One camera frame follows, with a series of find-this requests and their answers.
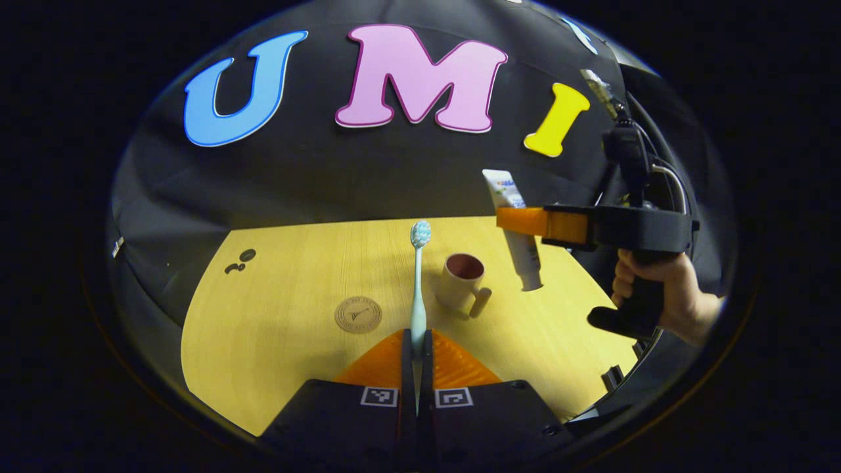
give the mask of beige mug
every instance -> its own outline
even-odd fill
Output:
[[[467,253],[451,254],[444,263],[435,296],[444,306],[460,311],[470,295],[473,295],[476,300],[470,309],[470,316],[477,317],[491,295],[490,289],[479,289],[483,276],[484,265],[478,258]]]

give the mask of pink letter m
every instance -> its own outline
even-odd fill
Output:
[[[391,80],[411,123],[420,123],[432,105],[452,86],[447,106],[435,121],[449,130],[490,130],[490,94],[496,71],[508,55],[491,45],[464,41],[437,64],[409,27],[374,24],[348,35],[361,43],[351,101],[336,111],[336,123],[349,128],[385,125],[394,110],[385,104],[386,79]]]

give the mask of toothbrush head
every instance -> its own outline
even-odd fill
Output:
[[[432,229],[429,227],[428,221],[422,220],[412,226],[410,239],[413,247],[417,249],[423,248],[427,243],[429,243],[431,238]]]

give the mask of toothpaste tube cap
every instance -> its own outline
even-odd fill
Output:
[[[543,287],[543,283],[540,282],[540,271],[520,274],[520,278],[523,280],[524,291],[540,289]]]

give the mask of toothpaste tube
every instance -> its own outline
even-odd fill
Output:
[[[483,169],[485,181],[488,183],[490,197],[494,200],[494,207],[524,208],[520,191],[517,190],[514,179],[508,171]],[[535,290],[543,287],[540,282],[540,256],[537,254],[537,243],[534,236],[523,235],[515,231],[503,230],[508,241],[508,250],[514,261],[514,270],[523,281],[523,290]]]

